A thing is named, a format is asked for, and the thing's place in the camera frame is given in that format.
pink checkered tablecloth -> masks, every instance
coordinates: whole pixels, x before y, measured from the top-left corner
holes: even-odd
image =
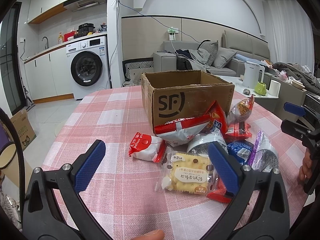
[[[235,92],[233,105],[243,98]],[[297,181],[305,147],[282,133],[281,120],[257,103],[248,123],[251,142],[261,129],[279,153],[292,225],[307,199]],[[154,229],[163,229],[165,239],[200,239],[226,205],[201,195],[155,192],[158,165],[128,156],[129,143],[137,131],[152,134],[142,106],[141,87],[97,91],[86,96],[71,114],[42,168],[54,170],[65,163],[73,163],[100,139],[106,143],[106,155],[80,196],[105,231],[114,239],[131,239]],[[66,221],[75,227],[59,191],[56,196]],[[256,196],[252,196],[239,226],[246,223]]]

electric kettle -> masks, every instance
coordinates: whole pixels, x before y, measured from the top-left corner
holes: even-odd
[[[247,61],[244,63],[244,78],[242,85],[244,87],[252,88],[257,85],[258,79],[259,79],[259,70],[262,70],[262,76],[261,76],[261,82],[263,82],[263,76],[264,76],[264,66],[261,66],[257,63],[253,63],[250,61]]]

red container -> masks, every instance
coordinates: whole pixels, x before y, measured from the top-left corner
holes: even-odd
[[[75,34],[75,31],[72,31],[72,32],[69,32],[69,33],[66,33],[65,35],[63,35],[63,41],[68,41],[68,38],[69,37],[73,37],[73,35]]]

sf logo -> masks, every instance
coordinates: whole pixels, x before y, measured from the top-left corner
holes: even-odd
[[[173,94],[169,96],[159,96],[159,104],[163,105],[163,107],[159,107],[159,111],[169,112],[168,114],[159,113],[159,117],[173,117],[179,114],[185,103],[185,95],[184,92],[180,92],[180,94]]]

cardboard box with cat logo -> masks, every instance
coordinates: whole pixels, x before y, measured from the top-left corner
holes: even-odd
[[[178,118],[205,114],[217,100],[228,114],[235,85],[200,70],[143,73],[143,107],[154,127]]]
[[[24,150],[36,138],[36,134],[28,120],[28,112],[22,109],[11,117],[10,120],[19,135],[22,150]],[[13,141],[8,128],[3,123],[2,126],[8,134],[9,139]]]

